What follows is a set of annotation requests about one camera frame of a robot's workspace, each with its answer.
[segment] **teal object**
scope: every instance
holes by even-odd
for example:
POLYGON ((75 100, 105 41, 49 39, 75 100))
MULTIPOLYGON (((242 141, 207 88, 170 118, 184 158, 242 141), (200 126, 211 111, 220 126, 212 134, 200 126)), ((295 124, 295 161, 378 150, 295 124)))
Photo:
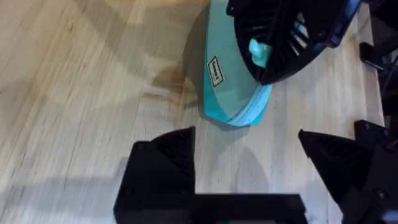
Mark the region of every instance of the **teal object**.
MULTIPOLYGON (((259 124, 272 86, 255 81, 247 69, 235 38, 234 19, 226 14, 227 5, 228 0, 210 2, 204 74, 205 114, 233 126, 259 124)), ((254 60, 265 67, 272 48, 259 43, 251 47, 254 60)))
POLYGON ((249 43, 249 51, 252 54, 252 61, 255 65, 265 68, 272 52, 272 47, 267 44, 261 44, 255 39, 249 43))

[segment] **black triangular piece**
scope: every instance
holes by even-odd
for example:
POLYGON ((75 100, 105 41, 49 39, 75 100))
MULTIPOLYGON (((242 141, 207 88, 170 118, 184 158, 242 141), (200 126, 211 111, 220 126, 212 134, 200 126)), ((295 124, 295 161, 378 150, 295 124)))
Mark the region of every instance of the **black triangular piece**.
POLYGON ((298 137, 336 203, 351 187, 361 189, 369 174, 372 152, 353 140, 300 131, 298 137))

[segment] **wood grain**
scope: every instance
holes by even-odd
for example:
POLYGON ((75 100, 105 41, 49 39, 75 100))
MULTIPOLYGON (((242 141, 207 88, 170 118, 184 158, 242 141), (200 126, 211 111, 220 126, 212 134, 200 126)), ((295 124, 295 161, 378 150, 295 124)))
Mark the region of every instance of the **wood grain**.
POLYGON ((298 192, 311 223, 339 223, 297 133, 383 123, 368 17, 238 129, 201 108, 207 0, 0 1, 0 223, 114 223, 133 142, 190 125, 198 192, 298 192))

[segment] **black plastic part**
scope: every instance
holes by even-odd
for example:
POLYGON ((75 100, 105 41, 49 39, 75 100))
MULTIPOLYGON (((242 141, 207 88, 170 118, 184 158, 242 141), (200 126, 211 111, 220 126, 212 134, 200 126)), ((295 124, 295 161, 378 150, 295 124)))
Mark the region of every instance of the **black plastic part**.
POLYGON ((337 47, 360 0, 230 0, 243 60, 259 83, 266 85, 297 73, 325 47, 337 47), (272 47, 266 68, 255 65, 248 50, 256 39, 272 47))
POLYGON ((359 57, 361 61, 378 70, 384 70, 384 62, 382 56, 376 53, 374 47, 366 42, 359 45, 359 57))
POLYGON ((300 131, 343 223, 389 223, 398 211, 398 151, 388 130, 367 121, 354 125, 356 140, 300 131))
POLYGON ((214 224, 274 220, 306 224, 299 195, 195 194, 195 128, 134 144, 114 206, 118 224, 214 224))

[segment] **black fan grille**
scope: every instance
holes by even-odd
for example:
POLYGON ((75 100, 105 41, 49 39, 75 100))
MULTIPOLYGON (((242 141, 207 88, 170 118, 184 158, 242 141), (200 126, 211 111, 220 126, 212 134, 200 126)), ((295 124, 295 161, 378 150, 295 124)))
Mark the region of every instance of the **black fan grille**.
POLYGON ((295 74, 325 48, 309 37, 298 1, 255 0, 234 21, 243 60, 254 79, 264 85, 295 74), (272 47, 265 69, 251 60, 251 39, 272 47))

